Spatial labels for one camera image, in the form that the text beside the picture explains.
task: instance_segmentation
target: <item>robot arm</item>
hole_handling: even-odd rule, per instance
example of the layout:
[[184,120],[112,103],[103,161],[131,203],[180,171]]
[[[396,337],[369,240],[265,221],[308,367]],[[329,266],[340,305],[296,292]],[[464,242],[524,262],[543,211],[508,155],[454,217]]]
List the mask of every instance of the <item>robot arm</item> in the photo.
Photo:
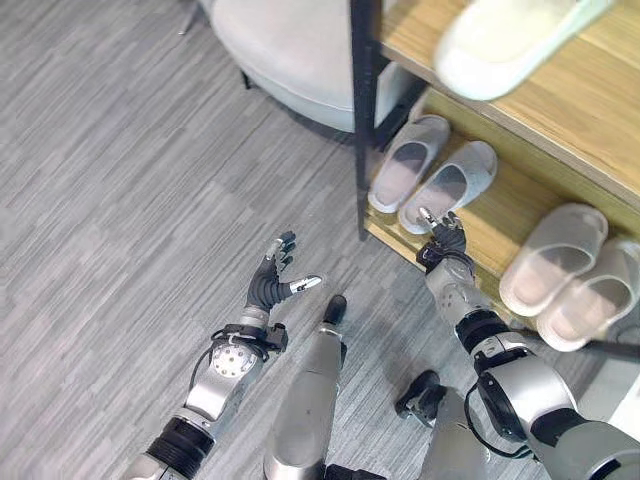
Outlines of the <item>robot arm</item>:
[[[184,404],[122,480],[191,480],[196,475],[269,353],[286,349],[285,326],[268,326],[271,309],[321,282],[320,277],[311,275],[280,283],[278,264],[280,271],[289,265],[294,248],[293,232],[282,234],[271,244],[253,275],[239,322],[213,334],[211,346],[196,364]],[[198,366],[205,358],[209,366],[196,382]]]
[[[464,254],[466,239],[457,217],[450,214],[440,223],[425,209],[421,214],[434,238],[417,260],[427,269],[427,287],[440,315],[455,325],[478,373],[465,402],[476,437],[503,456],[533,453],[553,479],[637,479],[640,443],[607,423],[581,417],[562,377],[529,350],[521,335],[510,331],[475,287],[473,261]],[[479,436],[468,413],[475,389],[496,431],[526,447],[501,452]]]

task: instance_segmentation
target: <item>slipper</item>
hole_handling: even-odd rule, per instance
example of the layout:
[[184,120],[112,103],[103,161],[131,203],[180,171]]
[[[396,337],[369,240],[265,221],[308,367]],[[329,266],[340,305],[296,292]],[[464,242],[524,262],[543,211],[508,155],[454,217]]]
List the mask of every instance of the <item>slipper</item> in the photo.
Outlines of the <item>slipper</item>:
[[639,297],[640,244],[611,240],[593,270],[573,279],[540,314],[538,332],[556,350],[577,350],[631,312]]
[[538,315],[573,277],[593,268],[608,230],[607,219],[593,207],[568,203],[556,208],[502,276],[504,304],[519,315]]
[[400,224],[416,235],[427,233],[430,229],[422,220],[420,207],[441,219],[489,188],[497,172],[498,157],[488,143],[479,140],[466,143],[400,208]]
[[434,55],[439,79],[472,100],[517,87],[612,0],[476,0],[442,36]]
[[369,203],[382,213],[394,213],[411,195],[449,139],[449,122],[424,115],[396,135],[369,190]]

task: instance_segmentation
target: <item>white ottoman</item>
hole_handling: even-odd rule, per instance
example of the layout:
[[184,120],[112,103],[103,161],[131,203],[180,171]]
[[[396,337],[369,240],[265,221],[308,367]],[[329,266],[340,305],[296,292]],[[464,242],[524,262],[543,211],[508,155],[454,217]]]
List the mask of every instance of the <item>white ottoman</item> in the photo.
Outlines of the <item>white ottoman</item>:
[[[210,11],[218,38],[253,82],[305,117],[353,131],[348,0],[215,0]],[[378,80],[376,124],[412,80],[387,65]]]

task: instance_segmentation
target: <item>floor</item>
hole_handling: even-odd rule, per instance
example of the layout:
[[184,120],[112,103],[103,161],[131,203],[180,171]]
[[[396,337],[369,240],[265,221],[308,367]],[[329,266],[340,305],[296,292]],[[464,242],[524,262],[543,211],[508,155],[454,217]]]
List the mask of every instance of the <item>floor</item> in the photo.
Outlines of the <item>floor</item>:
[[[350,137],[244,90],[210,28],[176,34],[187,9],[0,5],[0,477],[117,478],[184,399],[210,333],[237,318],[263,250],[291,228],[286,276],[325,281],[275,309],[290,348],[198,478],[261,478],[291,369],[336,292],[350,302],[350,350],[329,461],[415,478],[429,433],[397,418],[394,398],[427,367],[466,389],[470,362],[422,274],[358,241]],[[589,357],[538,351],[584,389]],[[547,478],[532,461],[490,470]]]

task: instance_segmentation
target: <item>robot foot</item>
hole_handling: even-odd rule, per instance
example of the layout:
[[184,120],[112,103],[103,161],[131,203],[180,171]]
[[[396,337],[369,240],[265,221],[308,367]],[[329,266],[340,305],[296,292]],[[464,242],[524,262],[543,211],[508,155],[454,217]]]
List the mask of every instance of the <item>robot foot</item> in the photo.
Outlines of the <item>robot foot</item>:
[[331,325],[339,325],[344,318],[344,312],[347,311],[347,299],[342,295],[334,295],[324,311],[322,321]]
[[400,418],[414,415],[424,425],[431,426],[438,413],[438,405],[447,389],[440,385],[440,377],[433,370],[426,370],[411,382],[407,391],[395,404]]

